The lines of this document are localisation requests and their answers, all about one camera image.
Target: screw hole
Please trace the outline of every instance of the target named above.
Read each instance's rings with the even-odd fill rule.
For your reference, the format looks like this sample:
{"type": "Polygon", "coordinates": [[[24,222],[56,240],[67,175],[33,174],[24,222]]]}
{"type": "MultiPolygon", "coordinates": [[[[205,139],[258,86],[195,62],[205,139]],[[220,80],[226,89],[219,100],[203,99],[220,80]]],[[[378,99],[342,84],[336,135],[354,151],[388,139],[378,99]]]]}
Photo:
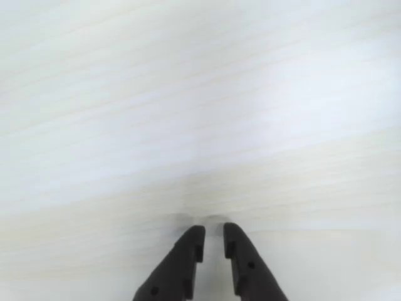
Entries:
{"type": "Polygon", "coordinates": [[[156,296],[159,293],[159,288],[158,287],[152,287],[152,289],[150,290],[150,294],[152,296],[156,296]]]}

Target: light wooden table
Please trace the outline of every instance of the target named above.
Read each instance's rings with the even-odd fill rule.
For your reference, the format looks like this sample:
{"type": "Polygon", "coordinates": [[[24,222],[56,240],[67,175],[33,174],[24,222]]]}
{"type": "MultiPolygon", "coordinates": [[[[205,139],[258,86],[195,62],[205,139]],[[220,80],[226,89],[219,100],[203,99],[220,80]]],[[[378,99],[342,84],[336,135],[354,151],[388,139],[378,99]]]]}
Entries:
{"type": "Polygon", "coordinates": [[[401,300],[399,0],[15,0],[0,9],[0,300],[131,301],[220,224],[291,301],[401,300]]]}

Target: wood grain surface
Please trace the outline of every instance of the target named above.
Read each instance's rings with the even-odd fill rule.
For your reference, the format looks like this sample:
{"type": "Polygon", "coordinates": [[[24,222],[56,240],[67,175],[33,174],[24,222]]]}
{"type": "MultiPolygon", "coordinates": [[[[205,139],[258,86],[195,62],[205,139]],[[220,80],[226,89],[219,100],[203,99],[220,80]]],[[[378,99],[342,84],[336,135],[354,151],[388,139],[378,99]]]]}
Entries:
{"type": "Polygon", "coordinates": [[[0,9],[0,300],[130,301],[221,223],[290,301],[401,300],[399,0],[15,0],[0,9]]]}

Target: white table surface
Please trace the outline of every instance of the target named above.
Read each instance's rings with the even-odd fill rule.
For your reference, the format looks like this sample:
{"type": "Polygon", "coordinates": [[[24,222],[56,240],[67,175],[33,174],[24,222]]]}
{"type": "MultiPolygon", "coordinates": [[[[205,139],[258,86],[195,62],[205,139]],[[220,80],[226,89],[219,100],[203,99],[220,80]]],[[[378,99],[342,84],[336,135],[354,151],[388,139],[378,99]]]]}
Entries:
{"type": "Polygon", "coordinates": [[[131,301],[221,223],[290,301],[401,300],[399,0],[15,0],[0,9],[0,300],[131,301]]]}

